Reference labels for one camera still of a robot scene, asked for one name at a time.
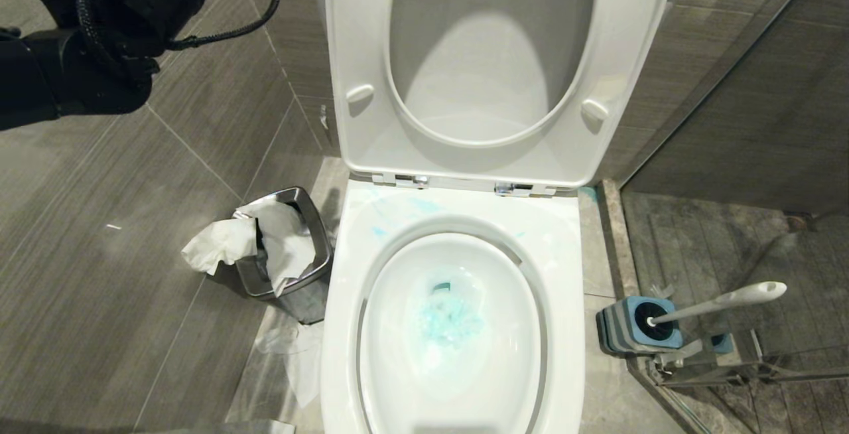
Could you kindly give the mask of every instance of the toilet brush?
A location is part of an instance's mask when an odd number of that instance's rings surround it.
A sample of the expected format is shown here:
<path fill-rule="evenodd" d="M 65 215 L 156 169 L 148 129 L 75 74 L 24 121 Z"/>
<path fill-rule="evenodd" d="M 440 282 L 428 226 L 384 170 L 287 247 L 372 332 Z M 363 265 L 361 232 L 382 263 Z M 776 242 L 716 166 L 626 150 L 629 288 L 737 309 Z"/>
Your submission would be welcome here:
<path fill-rule="evenodd" d="M 683 346 L 680 319 L 765 303 L 786 290 L 787 285 L 780 282 L 755 283 L 682 310 L 676 310 L 670 300 L 627 296 L 598 312 L 598 337 L 609 354 L 673 352 Z"/>

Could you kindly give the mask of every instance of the toilet brush handle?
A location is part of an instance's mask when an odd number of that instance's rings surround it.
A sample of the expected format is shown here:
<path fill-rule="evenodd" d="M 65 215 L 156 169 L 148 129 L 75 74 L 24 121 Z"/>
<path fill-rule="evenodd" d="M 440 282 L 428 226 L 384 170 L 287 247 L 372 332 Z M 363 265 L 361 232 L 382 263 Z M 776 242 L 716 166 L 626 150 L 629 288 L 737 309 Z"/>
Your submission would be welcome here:
<path fill-rule="evenodd" d="M 718 312 L 733 307 L 745 307 L 749 305 L 757 305 L 758 303 L 766 303 L 782 296 L 787 291 L 787 285 L 777 281 L 765 281 L 763 283 L 755 283 L 755 285 L 745 286 L 741 289 L 735 289 L 730 293 L 716 296 L 713 300 L 705 301 L 697 305 L 669 313 L 667 315 L 658 316 L 654 319 L 649 319 L 649 325 L 655 326 L 660 323 L 667 323 L 682 319 L 683 317 L 698 316 L 704 313 Z"/>

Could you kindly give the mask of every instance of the toilet seat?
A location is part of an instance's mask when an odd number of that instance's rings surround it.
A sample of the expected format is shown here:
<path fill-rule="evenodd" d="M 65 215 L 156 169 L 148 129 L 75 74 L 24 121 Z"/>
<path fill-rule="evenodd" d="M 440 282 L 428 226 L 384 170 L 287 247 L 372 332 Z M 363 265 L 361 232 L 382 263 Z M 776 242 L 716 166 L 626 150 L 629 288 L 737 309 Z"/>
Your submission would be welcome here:
<path fill-rule="evenodd" d="M 324 322 L 324 430 L 328 434 L 418 434 L 450 432 L 448 428 L 498 434 L 577 432 L 584 377 L 579 224 L 576 198 L 509 198 L 490 192 L 411 190 L 350 180 Z M 458 409 L 427 421 L 413 412 L 406 416 L 408 431 L 388 431 L 380 424 L 385 416 L 374 413 L 380 401 L 367 398 L 375 395 L 371 391 L 375 382 L 364 378 L 392 372 L 390 368 L 383 373 L 361 370 L 361 364 L 373 360 L 368 348 L 363 349 L 363 344 L 369 342 L 363 337 L 363 329 L 370 329 L 364 320 L 373 302 L 370 297 L 380 286 L 376 283 L 380 271 L 389 267 L 394 256 L 403 255 L 405 247 L 415 248 L 417 240 L 435 234 L 474 237 L 483 246 L 494 247 L 491 250 L 509 253 L 504 258 L 512 258 L 509 262 L 514 267 L 517 260 L 521 261 L 519 267 L 524 265 L 519 270 L 527 280 L 528 293 L 518 295 L 518 299 L 533 296 L 540 346 L 539 354 L 531 361 L 538 362 L 539 367 L 532 366 L 528 372 L 536 370 L 543 380 L 542 384 L 537 382 L 531 401 L 515 409 L 527 416 L 524 425 L 519 423 L 504 430 L 496 424 L 476 424 L 476 419 L 492 419 L 485 410 L 479 415 L 468 415 L 461 422 L 458 416 L 463 409 Z M 519 303 L 519 306 L 531 305 Z M 380 359 L 388 362 L 385 356 Z M 494 382 L 498 380 L 492 373 L 486 375 Z M 527 385 L 519 384 L 509 387 L 527 389 Z M 470 391 L 459 395 L 488 393 L 487 386 L 473 385 Z M 410 398 L 403 396 L 398 394 L 399 400 Z M 497 401 L 482 399 L 485 401 L 482 406 Z M 533 426 L 532 431 L 528 431 L 528 425 Z"/>
<path fill-rule="evenodd" d="M 574 190 L 665 3 L 325 0 L 340 148 L 361 177 L 325 316 L 327 434 L 577 432 Z"/>

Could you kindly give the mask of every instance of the black cable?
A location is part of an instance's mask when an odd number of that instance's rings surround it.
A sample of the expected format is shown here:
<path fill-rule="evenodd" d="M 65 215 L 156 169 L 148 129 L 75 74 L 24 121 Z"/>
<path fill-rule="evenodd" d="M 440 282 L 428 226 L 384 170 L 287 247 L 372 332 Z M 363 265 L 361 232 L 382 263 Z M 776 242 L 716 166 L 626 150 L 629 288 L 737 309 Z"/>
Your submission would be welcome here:
<path fill-rule="evenodd" d="M 222 40 L 231 40 L 231 38 L 237 38 L 239 36 L 248 35 L 254 32 L 257 29 L 260 29 L 263 24 L 267 23 L 269 19 L 274 15 L 274 11 L 277 10 L 277 7 L 280 5 L 280 0 L 271 0 L 268 4 L 268 8 L 265 11 L 260 19 L 247 26 L 244 26 L 239 29 L 234 29 L 231 31 L 227 31 L 224 33 L 220 33 L 218 35 L 210 35 L 210 36 L 188 36 L 184 40 L 170 40 L 166 42 L 167 50 L 185 50 L 190 47 L 199 47 L 204 44 L 210 44 L 213 42 L 218 42 Z"/>
<path fill-rule="evenodd" d="M 76 14 L 80 20 L 80 28 L 86 42 L 86 47 L 94 57 L 100 62 L 103 67 L 106 67 L 112 74 L 119 77 L 127 77 L 127 72 L 124 71 L 123 65 L 119 63 L 112 53 L 106 48 L 103 41 L 103 35 L 100 32 L 100 26 L 94 20 L 94 0 L 74 0 L 76 4 Z"/>

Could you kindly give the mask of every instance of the shower floor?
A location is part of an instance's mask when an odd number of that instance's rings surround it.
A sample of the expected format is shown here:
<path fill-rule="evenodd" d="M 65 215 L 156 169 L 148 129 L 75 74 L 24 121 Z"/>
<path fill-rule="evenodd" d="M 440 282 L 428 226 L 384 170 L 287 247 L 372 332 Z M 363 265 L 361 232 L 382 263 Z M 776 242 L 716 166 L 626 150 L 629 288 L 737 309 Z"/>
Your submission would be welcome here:
<path fill-rule="evenodd" d="M 849 366 L 849 219 L 791 234 L 779 210 L 622 193 L 640 292 L 677 306 L 768 279 L 780 300 L 682 322 L 690 339 L 754 326 L 768 360 L 796 372 Z M 712 432 L 849 432 L 849 382 L 673 388 Z"/>

